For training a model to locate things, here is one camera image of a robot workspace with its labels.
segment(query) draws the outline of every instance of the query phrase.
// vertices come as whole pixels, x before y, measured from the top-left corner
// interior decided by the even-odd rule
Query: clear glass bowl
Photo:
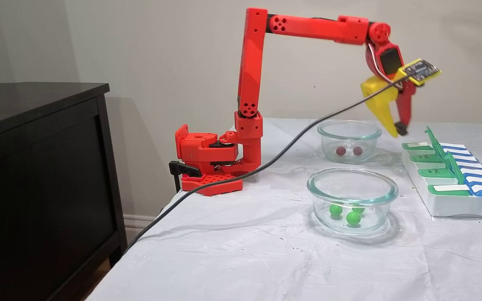
[[[331,168],[314,173],[307,182],[315,217],[331,230],[364,234],[386,222],[390,203],[398,195],[392,179],[362,168]]]
[[[354,120],[333,120],[320,124],[317,132],[325,156],[335,162],[357,163],[369,160],[375,153],[377,126]]]

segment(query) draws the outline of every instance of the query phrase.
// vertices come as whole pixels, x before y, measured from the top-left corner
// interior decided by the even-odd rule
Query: red robot arm
[[[260,139],[263,135],[263,118],[258,111],[258,100],[266,33],[366,44],[369,69],[388,82],[397,69],[403,66],[399,47],[388,40],[390,26],[385,23],[370,23],[365,18],[347,16],[329,20],[272,15],[262,8],[248,8],[239,68],[238,109],[234,114],[235,131],[217,137],[212,133],[189,133],[187,125],[183,125],[176,132],[178,158],[187,165],[198,168],[203,174],[201,178],[184,175],[183,190],[248,173],[262,163]],[[409,82],[400,87],[400,95],[396,100],[403,124],[399,126],[404,128],[400,133],[406,131],[410,120],[410,97],[414,92],[415,86]],[[243,145],[243,158],[236,160],[239,144]],[[211,196],[242,188],[243,183],[239,180],[208,187],[200,193]]]

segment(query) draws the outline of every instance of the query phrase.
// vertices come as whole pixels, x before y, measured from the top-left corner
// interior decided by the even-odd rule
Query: dark wooden dresser
[[[109,84],[0,84],[0,301],[67,300],[127,246]]]

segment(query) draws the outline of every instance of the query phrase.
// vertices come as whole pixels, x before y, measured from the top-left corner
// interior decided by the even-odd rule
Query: power cord
[[[322,122],[323,120],[327,120],[328,118],[331,118],[333,116],[336,116],[346,110],[349,110],[349,109],[352,109],[354,107],[356,107],[357,105],[359,105],[360,103],[364,103],[366,102],[368,99],[372,98],[372,97],[375,97],[375,95],[377,94],[380,94],[382,92],[384,92],[386,89],[388,88],[391,88],[391,87],[394,87],[396,85],[398,85],[400,82],[403,82],[404,80],[406,80],[407,78],[409,78],[410,76],[413,76],[414,74],[416,74],[417,72],[412,72],[411,74],[407,74],[406,76],[403,76],[402,78],[399,78],[398,80],[395,80],[394,82],[392,82],[391,84],[388,84],[386,87],[383,87],[382,89],[380,89],[379,91],[371,94],[371,95],[368,95],[367,97],[364,97],[362,100],[356,102],[356,103],[353,103],[352,105],[348,105],[347,107],[344,107],[344,108],[341,108],[331,114],[328,114],[326,116],[323,116],[322,118],[319,118],[318,120],[312,122],[311,124],[309,124],[308,126],[306,126],[300,133],[298,133],[298,135],[293,138],[293,140],[291,142],[289,142],[289,144],[281,151],[279,152],[278,155],[275,156],[275,158],[273,158],[272,160],[270,160],[269,162],[267,162],[266,164],[254,169],[253,171],[251,171],[250,173],[246,173],[244,175],[241,175],[241,176],[238,176],[238,177],[235,177],[235,178],[231,178],[231,179],[226,179],[226,180],[222,180],[222,181],[216,181],[216,182],[213,182],[213,183],[208,183],[206,185],[202,185],[202,186],[199,186],[187,193],[185,193],[183,196],[181,196],[176,202],[174,202],[174,204],[172,204],[172,206],[168,207],[164,212],[161,213],[161,215],[159,215],[159,217],[155,218],[149,225],[147,225],[144,229],[142,229],[142,231],[139,232],[139,234],[137,234],[135,236],[135,238],[133,238],[133,240],[128,244],[128,248],[126,248],[126,251],[124,251],[124,255],[126,255],[126,253],[128,252],[128,250],[136,243],[138,242],[138,240],[148,231],[151,229],[151,227],[155,226],[157,223],[159,223],[159,221],[161,221],[164,217],[166,217],[167,214],[169,214],[174,208],[176,208],[176,206],[178,206],[181,202],[183,202],[183,200],[185,200],[188,196],[191,196],[191,194],[199,191],[199,190],[202,190],[202,189],[205,189],[207,187],[211,187],[211,186],[215,186],[215,185],[219,185],[219,184],[224,184],[224,183],[230,183],[230,182],[233,182],[233,181],[237,181],[237,180],[241,180],[241,179],[245,179],[247,177],[251,177],[257,173],[259,173],[260,171],[268,168],[269,166],[273,165],[274,162],[276,162],[277,160],[279,160],[279,158],[281,156],[283,156],[285,154],[285,152],[287,152],[288,149],[291,148],[291,146],[293,146],[293,144],[295,144],[295,142],[297,142],[297,140],[300,139],[300,137],[302,137],[302,135],[304,135],[308,130],[310,130],[311,128],[313,128],[313,126],[315,126],[316,124],[318,124],[319,122]]]

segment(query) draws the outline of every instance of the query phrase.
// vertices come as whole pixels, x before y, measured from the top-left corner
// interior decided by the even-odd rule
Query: white tablecloth
[[[309,121],[265,119],[262,160]],[[482,219],[431,217],[400,162],[401,143],[428,141],[426,125],[482,162],[482,124],[414,122],[399,139],[383,130],[377,155],[362,166],[394,179],[400,192],[375,234],[343,236],[314,221],[306,180],[342,165],[324,158],[314,128],[243,191],[190,196],[88,301],[482,301]]]

